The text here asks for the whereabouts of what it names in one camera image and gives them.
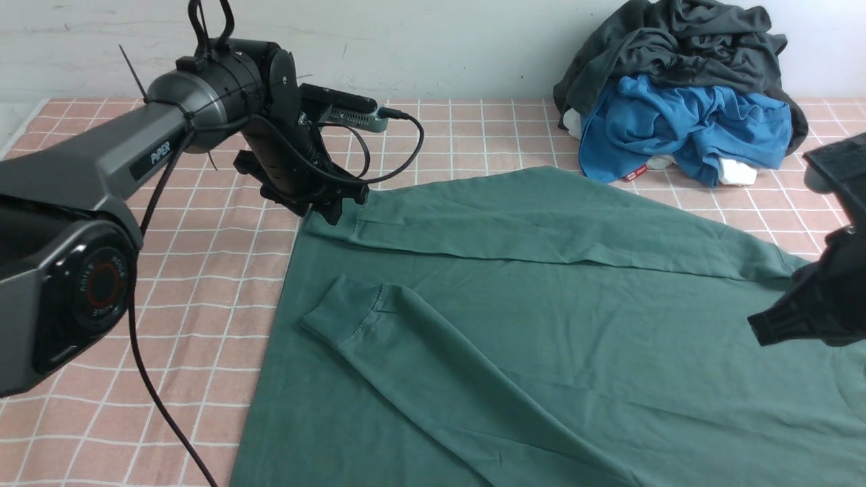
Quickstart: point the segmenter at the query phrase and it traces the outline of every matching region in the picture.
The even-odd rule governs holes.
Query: red ring
[[[94,299],[94,295],[92,293],[92,287],[93,287],[92,281],[94,279],[94,276],[96,276],[96,274],[99,273],[103,269],[111,270],[112,274],[114,275],[114,286],[113,286],[112,293],[108,297],[108,299],[106,299],[105,301],[97,302]],[[103,264],[97,265],[94,268],[94,270],[91,271],[90,277],[87,279],[87,302],[89,302],[90,305],[93,306],[94,308],[104,308],[105,306],[108,306],[109,304],[111,304],[114,301],[114,298],[117,297],[118,292],[120,292],[120,273],[117,271],[117,268],[115,268],[110,263],[103,263]]]

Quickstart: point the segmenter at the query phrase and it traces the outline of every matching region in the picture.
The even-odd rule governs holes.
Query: white cloth
[[[723,185],[749,186],[755,184],[758,171],[733,159],[719,158],[719,183]]]
[[[649,169],[655,169],[657,171],[662,170],[665,167],[670,166],[671,164],[676,164],[674,156],[671,155],[652,156],[647,161],[647,167]]]
[[[569,135],[580,140],[580,114],[574,108],[569,108],[562,115],[562,125],[568,129]]]

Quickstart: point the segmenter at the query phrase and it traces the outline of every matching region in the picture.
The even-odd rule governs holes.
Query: sleeve cuff
[[[340,276],[319,306],[304,316],[301,325],[334,349],[339,349],[371,318],[385,286]]]

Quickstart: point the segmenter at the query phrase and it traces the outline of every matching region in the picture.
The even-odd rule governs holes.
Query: blue shirt
[[[704,185],[719,184],[719,158],[778,169],[791,141],[791,109],[727,87],[658,88],[647,75],[610,82],[582,119],[579,159],[610,183],[660,154]]]

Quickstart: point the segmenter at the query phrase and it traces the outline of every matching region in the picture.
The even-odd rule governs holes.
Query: white wall
[[[304,81],[385,98],[549,96],[624,0],[234,0],[236,36],[294,51]],[[729,0],[744,6],[759,2]],[[764,0],[795,96],[866,95],[866,2]],[[217,0],[204,0],[214,36]],[[0,0],[0,99],[134,96],[189,54],[185,0]]]

